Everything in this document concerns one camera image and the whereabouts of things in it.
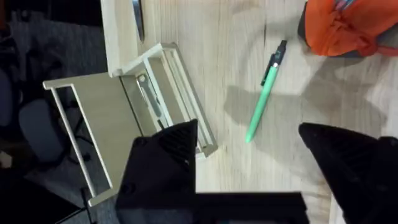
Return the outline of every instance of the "wood grain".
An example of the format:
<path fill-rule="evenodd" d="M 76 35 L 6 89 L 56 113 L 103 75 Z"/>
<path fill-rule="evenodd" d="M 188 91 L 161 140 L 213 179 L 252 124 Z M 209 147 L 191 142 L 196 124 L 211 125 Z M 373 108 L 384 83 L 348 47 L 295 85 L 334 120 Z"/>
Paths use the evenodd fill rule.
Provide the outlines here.
<path fill-rule="evenodd" d="M 332 124 L 397 135 L 397 60 L 323 58 L 297 37 L 304 0 L 145 0 L 138 41 L 128 0 L 102 0 L 109 71 L 158 42 L 175 42 L 220 146 L 198 162 L 201 192 L 303 192 L 312 223 L 328 223 L 331 193 L 297 128 Z M 244 136 L 268 59 L 289 41 L 250 144 Z"/>

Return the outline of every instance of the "floor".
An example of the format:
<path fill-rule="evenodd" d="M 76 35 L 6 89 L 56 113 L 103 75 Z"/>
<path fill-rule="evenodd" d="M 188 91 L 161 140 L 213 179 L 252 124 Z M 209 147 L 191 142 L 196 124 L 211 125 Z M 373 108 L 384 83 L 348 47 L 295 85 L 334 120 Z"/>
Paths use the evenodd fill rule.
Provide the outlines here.
<path fill-rule="evenodd" d="M 49 52 L 60 58 L 63 63 L 63 77 L 107 71 L 102 28 L 46 21 L 42 19 L 40 14 L 34 14 L 30 23 L 14 21 L 10 25 L 22 56 L 31 48 L 33 42 L 35 42 L 32 41 L 34 39 L 42 47 L 50 46 Z M 21 57 L 21 60 L 22 68 L 24 68 L 24 57 Z M 72 124 L 73 121 L 76 122 L 79 115 L 79 111 L 68 112 Z M 89 136 L 85 127 L 82 128 L 80 134 Z M 95 155 L 95 150 L 91 145 L 83 141 L 80 141 L 79 145 L 83 152 Z M 107 181 L 101 172 L 101 164 L 98 158 L 93 157 L 92 161 L 87 163 L 87 166 L 98 189 L 107 188 Z M 44 185 L 64 199 L 78 206 L 83 206 L 80 188 L 86 187 L 86 183 L 80 166 L 64 160 L 57 168 L 47 172 L 33 173 L 29 178 Z M 93 219 L 99 221 L 99 223 L 118 223 L 114 213 L 114 199 L 92 208 L 91 212 Z M 65 224 L 78 223 L 88 223 L 86 213 L 83 212 L 65 222 Z"/>

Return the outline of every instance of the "orange cloth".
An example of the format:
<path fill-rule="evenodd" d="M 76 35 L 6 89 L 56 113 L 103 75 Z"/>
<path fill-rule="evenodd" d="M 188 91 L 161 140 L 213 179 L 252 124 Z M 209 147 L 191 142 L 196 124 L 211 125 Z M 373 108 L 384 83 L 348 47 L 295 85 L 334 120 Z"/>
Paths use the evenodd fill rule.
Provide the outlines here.
<path fill-rule="evenodd" d="M 355 0 L 343 11 L 335 0 L 309 0 L 305 37 L 318 55 L 337 56 L 357 50 L 398 56 L 398 49 L 378 46 L 376 37 L 398 23 L 398 0 Z"/>

